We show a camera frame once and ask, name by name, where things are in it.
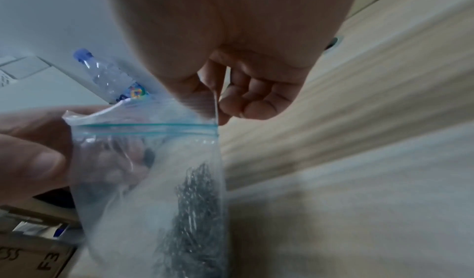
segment fingernail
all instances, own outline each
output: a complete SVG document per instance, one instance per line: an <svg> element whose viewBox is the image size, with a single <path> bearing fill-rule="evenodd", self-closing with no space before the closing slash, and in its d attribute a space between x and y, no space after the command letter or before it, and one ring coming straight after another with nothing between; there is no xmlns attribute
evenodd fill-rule
<svg viewBox="0 0 474 278"><path fill-rule="evenodd" d="M58 153L43 152L33 159L25 174L31 178L42 178L58 164L60 158Z"/></svg>

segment white wall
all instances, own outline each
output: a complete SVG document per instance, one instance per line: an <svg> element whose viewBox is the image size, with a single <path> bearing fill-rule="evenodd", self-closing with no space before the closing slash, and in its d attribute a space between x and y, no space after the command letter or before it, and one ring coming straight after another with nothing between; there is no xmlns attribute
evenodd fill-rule
<svg viewBox="0 0 474 278"><path fill-rule="evenodd" d="M110 58L153 89L155 81L130 53L104 0L0 0L0 56L37 55L97 92L80 64L77 48Z"/></svg>

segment person's right hand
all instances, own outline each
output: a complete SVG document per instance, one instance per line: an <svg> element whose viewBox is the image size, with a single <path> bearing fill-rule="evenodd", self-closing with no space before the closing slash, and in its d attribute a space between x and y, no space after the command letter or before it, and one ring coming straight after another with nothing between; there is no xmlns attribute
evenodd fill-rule
<svg viewBox="0 0 474 278"><path fill-rule="evenodd" d="M148 70L178 99L222 93L231 116L269 119L296 98L353 0L111 0Z"/></svg>

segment hand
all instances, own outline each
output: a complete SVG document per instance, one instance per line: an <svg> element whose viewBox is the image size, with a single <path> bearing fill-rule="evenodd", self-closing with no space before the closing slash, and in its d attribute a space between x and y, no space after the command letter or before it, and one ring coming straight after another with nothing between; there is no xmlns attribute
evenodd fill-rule
<svg viewBox="0 0 474 278"><path fill-rule="evenodd" d="M67 185L72 155L67 111L91 114L104 107L60 107L0 115L0 205Z"/></svg>
<svg viewBox="0 0 474 278"><path fill-rule="evenodd" d="M210 88L230 117L269 119L298 95L353 0L111 0L148 70L178 99Z"/></svg>

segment person's left hand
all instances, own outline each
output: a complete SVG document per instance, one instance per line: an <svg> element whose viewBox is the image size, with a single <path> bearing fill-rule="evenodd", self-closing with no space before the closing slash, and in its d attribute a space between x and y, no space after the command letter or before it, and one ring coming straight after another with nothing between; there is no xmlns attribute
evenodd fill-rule
<svg viewBox="0 0 474 278"><path fill-rule="evenodd" d="M0 205L67 185L72 155L66 111L88 115L100 106L58 107L0 115Z"/></svg>

